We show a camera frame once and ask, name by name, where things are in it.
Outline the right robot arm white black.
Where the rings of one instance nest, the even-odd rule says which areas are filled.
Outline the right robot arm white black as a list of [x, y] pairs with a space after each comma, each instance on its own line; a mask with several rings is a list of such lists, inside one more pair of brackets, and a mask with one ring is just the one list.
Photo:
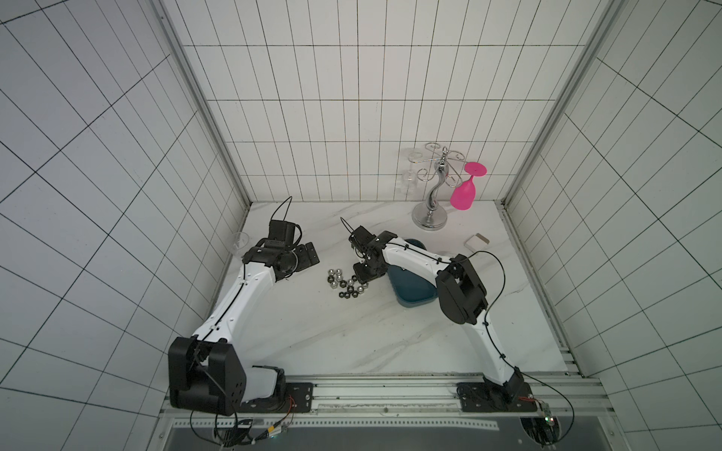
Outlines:
[[364, 227], [354, 230], [349, 242], [360, 261], [353, 265], [357, 279], [369, 283], [398, 266], [434, 285], [442, 313], [464, 328], [481, 363], [482, 382], [460, 385], [458, 394], [472, 410], [531, 413], [539, 410], [522, 371], [512, 365], [490, 325], [487, 289], [470, 258], [433, 254], [396, 234], [374, 235]]

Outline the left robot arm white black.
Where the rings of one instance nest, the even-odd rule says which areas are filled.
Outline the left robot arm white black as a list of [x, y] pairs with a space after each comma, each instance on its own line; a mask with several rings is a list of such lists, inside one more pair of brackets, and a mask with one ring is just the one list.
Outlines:
[[265, 239], [242, 258], [231, 290], [203, 325], [174, 339], [167, 353], [169, 400], [191, 412], [234, 416], [288, 408], [285, 371], [243, 362], [242, 332], [273, 285], [320, 262], [310, 242], [295, 247]]

